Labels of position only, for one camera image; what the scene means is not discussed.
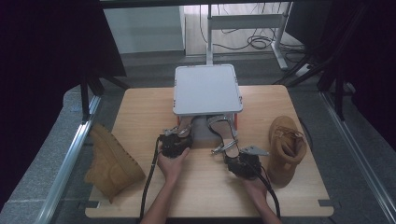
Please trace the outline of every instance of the brown boot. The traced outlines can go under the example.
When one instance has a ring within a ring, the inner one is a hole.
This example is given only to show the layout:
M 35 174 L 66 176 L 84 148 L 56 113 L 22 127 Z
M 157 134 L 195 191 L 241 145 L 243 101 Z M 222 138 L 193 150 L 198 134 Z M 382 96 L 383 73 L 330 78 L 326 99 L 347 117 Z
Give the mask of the brown boot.
M 93 161 L 85 182 L 93 183 L 112 203 L 121 190 L 145 178 L 142 168 L 100 124 L 93 125 Z
M 271 124 L 269 137 L 268 175 L 275 186 L 284 188 L 306 153 L 304 135 L 297 131 L 293 119 L 281 116 Z

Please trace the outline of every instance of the white wall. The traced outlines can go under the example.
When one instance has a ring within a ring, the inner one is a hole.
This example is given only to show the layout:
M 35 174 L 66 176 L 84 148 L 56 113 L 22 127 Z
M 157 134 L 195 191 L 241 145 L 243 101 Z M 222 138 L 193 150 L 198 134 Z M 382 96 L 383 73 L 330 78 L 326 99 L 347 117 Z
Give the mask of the white wall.
M 184 49 L 181 7 L 105 9 L 119 53 Z

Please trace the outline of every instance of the wooden table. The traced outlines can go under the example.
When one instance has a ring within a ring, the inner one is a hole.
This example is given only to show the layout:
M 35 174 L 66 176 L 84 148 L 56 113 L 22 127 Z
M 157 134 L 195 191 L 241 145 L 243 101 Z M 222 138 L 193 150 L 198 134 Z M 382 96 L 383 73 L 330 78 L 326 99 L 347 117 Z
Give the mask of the wooden table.
M 240 91 L 244 110 L 238 114 L 238 146 L 255 145 L 269 149 L 269 127 L 281 115 L 293 118 L 299 131 L 303 131 L 285 87 L 242 86 Z M 172 102 L 173 88 L 129 89 L 122 100 L 112 133 L 142 166 L 146 175 L 149 174 L 158 135 L 164 128 L 177 124 Z M 213 146 L 213 143 L 193 145 L 186 158 L 169 217 L 258 217 L 240 180 L 228 171 L 221 155 L 211 155 Z M 262 157 L 264 167 L 267 160 Z M 163 182 L 163 174 L 157 167 L 149 186 L 146 210 Z M 99 205 L 87 208 L 86 215 L 139 217 L 145 183 L 146 180 L 125 189 L 113 204 L 93 188 L 90 201 L 99 202 Z M 333 213 L 332 206 L 320 206 L 318 203 L 318 200 L 329 200 L 329 195 L 310 149 L 291 182 L 283 189 L 275 189 L 275 193 L 282 217 L 328 217 Z M 267 201 L 275 211 L 273 199 L 267 195 Z

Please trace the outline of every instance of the gray carpet floor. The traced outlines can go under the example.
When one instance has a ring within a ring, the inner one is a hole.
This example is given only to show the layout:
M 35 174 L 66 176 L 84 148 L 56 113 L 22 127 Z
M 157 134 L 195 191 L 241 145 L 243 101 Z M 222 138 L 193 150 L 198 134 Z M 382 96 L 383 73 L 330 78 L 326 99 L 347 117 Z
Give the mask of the gray carpet floor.
M 172 87 L 175 69 L 181 65 L 205 64 L 203 57 L 184 57 L 180 54 L 123 55 L 127 77 L 119 80 L 132 88 Z M 271 85 L 282 78 L 272 54 L 220 55 L 215 63 L 234 66 L 238 82 L 245 85 Z M 331 217 L 283 217 L 283 223 L 389 223 L 378 200 L 337 129 L 316 88 L 319 76 L 289 88 L 297 115 L 329 192 L 334 214 Z M 102 79 L 102 96 L 95 122 L 112 129 L 120 108 L 124 90 Z M 396 198 L 396 153 L 351 103 L 344 98 L 346 123 L 355 136 L 367 161 L 391 198 Z M 54 124 L 43 147 L 29 170 L 5 204 L 0 223 L 32 223 L 45 201 L 50 187 L 70 147 L 81 122 L 79 87 L 64 95 L 64 109 Z M 52 223 L 137 223 L 134 219 L 91 219 L 85 216 L 92 185 L 83 177 L 92 161 L 92 142 L 86 139 L 74 166 L 64 194 L 55 210 Z M 260 223 L 257 218 L 169 219 L 169 223 Z

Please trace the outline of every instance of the person's arm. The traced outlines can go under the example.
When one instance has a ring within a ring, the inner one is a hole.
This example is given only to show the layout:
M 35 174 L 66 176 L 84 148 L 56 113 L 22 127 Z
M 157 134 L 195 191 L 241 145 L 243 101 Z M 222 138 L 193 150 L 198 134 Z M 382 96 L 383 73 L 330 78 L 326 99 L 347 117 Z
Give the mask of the person's arm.
M 247 191 L 247 195 L 253 201 L 256 210 L 262 217 L 262 222 L 265 224 L 282 223 L 267 203 L 267 187 L 265 187 L 262 181 L 259 178 L 254 180 L 240 178 Z
M 155 198 L 153 204 L 141 220 L 141 224 L 163 224 L 168 217 L 172 195 L 182 171 L 183 161 L 189 154 L 190 149 L 186 148 L 183 153 L 174 159 L 165 157 L 162 153 L 158 155 L 158 166 L 165 176 L 163 188 Z

